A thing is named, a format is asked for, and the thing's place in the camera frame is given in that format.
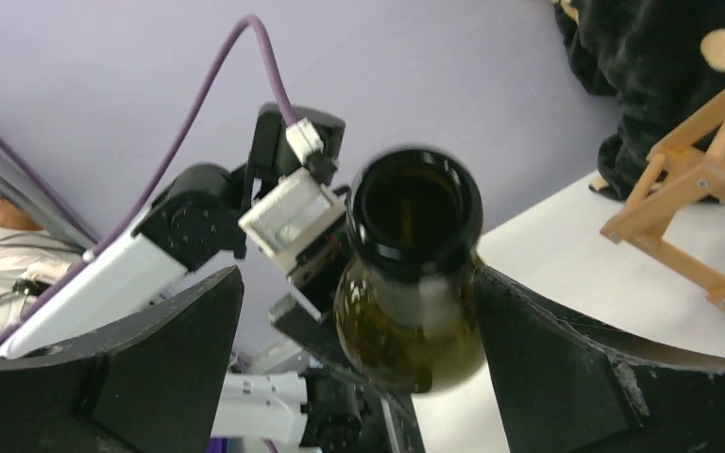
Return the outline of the dark green wine bottle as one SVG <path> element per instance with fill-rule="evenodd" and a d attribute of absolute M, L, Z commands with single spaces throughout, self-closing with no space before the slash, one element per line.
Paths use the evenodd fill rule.
<path fill-rule="evenodd" d="M 482 223 L 477 183 L 439 149 L 401 146 L 359 172 L 346 200 L 352 255 L 333 318 L 362 374 L 429 394 L 482 367 L 474 291 Z"/>

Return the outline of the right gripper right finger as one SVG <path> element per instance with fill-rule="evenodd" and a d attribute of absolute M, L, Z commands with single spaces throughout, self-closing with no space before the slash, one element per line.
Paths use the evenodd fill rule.
<path fill-rule="evenodd" d="M 475 274 L 513 452 L 725 452 L 725 358 L 660 344 Z"/>

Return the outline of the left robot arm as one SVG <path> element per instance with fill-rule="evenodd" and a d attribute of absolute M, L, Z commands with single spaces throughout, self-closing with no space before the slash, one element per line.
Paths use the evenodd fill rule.
<path fill-rule="evenodd" d="M 215 255 L 255 244 L 297 289 L 320 289 L 327 310 L 345 267 L 345 207 L 330 187 L 345 122 L 297 108 L 296 146 L 272 103 L 258 113 L 246 163 L 196 164 L 177 176 L 104 250 L 45 291 L 0 332 L 0 357 L 17 359 L 148 308 Z"/>

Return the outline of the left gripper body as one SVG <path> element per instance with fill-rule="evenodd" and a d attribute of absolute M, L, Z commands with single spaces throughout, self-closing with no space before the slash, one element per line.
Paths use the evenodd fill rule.
<path fill-rule="evenodd" d="M 305 166 L 306 155 L 286 140 L 287 126 L 275 103 L 263 104 L 244 166 L 241 231 L 297 289 L 314 280 L 328 263 L 329 234 L 342 224 L 345 207 L 331 188 L 339 164 L 346 122 L 316 109 L 296 107 L 298 118 L 314 126 L 323 144 L 313 162 L 330 163 L 326 176 Z"/>

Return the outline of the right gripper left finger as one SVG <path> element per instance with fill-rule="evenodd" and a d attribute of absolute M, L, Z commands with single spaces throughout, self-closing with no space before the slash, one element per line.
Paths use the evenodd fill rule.
<path fill-rule="evenodd" d="M 0 452 L 203 452 L 243 303 L 229 267 L 149 309 L 0 359 Z"/>

